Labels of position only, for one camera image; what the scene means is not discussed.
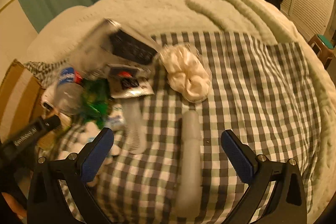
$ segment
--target plaid fabric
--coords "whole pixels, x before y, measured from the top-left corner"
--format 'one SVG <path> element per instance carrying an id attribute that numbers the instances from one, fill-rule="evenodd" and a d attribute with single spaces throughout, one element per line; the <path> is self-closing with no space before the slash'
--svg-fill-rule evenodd
<path id="1" fill-rule="evenodd" d="M 321 121 L 307 62 L 299 44 L 266 46 L 247 34 L 163 34 L 161 45 L 189 43 L 212 72 L 208 99 L 186 101 L 172 90 L 163 66 L 157 65 L 153 96 L 139 98 L 147 128 L 148 149 L 142 155 L 128 153 L 125 136 L 115 133 L 119 156 L 105 165 L 94 195 L 103 211 L 116 222 L 184 223 L 172 212 L 179 182 L 181 117 L 189 109 L 200 116 L 203 142 L 202 204 L 195 223 L 222 223 L 241 199 L 247 185 L 241 183 L 220 146 L 220 136 L 232 129 L 256 154 L 299 164 L 307 209 L 312 205 L 312 174 L 317 161 Z M 82 127 L 74 127 L 59 151 L 77 141 Z M 270 197 L 264 195 L 253 221 L 261 216 Z M 74 215 L 79 212 L 65 190 Z"/>

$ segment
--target cardboard box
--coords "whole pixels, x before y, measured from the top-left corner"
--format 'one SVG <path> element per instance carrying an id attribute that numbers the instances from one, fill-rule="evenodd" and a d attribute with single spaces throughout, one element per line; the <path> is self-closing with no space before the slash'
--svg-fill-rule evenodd
<path id="1" fill-rule="evenodd" d="M 43 114 L 44 90 L 23 65 L 14 60 L 0 86 L 0 140 L 3 143 Z"/>

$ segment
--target cream scrunchie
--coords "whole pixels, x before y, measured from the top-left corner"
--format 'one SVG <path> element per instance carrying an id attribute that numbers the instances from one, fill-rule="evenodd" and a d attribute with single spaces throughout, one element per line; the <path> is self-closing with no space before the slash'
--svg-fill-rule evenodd
<path id="1" fill-rule="evenodd" d="M 184 45 L 164 47 L 160 51 L 160 58 L 173 90 L 192 103 L 201 102 L 208 97 L 211 77 L 198 58 Z"/>

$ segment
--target blue gripper pad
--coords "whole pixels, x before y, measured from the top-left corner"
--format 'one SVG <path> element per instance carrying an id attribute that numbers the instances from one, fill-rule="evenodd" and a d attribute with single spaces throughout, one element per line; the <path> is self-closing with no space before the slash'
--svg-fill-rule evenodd
<path id="1" fill-rule="evenodd" d="M 105 160 L 114 142 L 113 131 L 109 128 L 103 128 L 97 137 L 91 142 L 87 143 L 82 151 L 83 154 L 89 151 L 83 163 L 80 166 L 80 177 L 84 183 L 93 181 L 100 166 Z"/>
<path id="2" fill-rule="evenodd" d="M 247 145 L 241 143 L 232 130 L 225 130 L 220 141 L 241 182 L 251 184 L 258 169 L 256 155 Z"/>

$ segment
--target bed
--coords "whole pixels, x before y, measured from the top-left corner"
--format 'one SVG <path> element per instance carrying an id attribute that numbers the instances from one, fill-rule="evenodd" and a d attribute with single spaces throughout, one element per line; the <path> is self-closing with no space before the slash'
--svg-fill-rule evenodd
<path id="1" fill-rule="evenodd" d="M 208 100 L 191 104 L 173 91 L 160 65 L 152 97 L 141 98 L 148 149 L 122 149 L 108 159 L 94 195 L 113 221 L 183 223 L 173 213 L 179 181 L 179 127 L 183 112 L 195 109 L 202 125 L 202 205 L 192 222 L 221 223 L 246 190 L 219 145 L 224 129 L 270 160 L 297 159 L 304 181 L 308 223 L 314 223 L 335 193 L 336 89 L 322 63 L 290 22 L 264 0 L 101 0 L 73 7 L 53 19 L 27 51 L 26 67 L 50 85 L 61 62 L 85 43 L 105 18 L 128 24 L 161 45 L 195 45 L 213 74 Z M 77 142 L 74 124 L 57 154 Z M 265 196 L 253 220 L 263 212 Z M 66 185 L 66 200 L 81 219 Z"/>

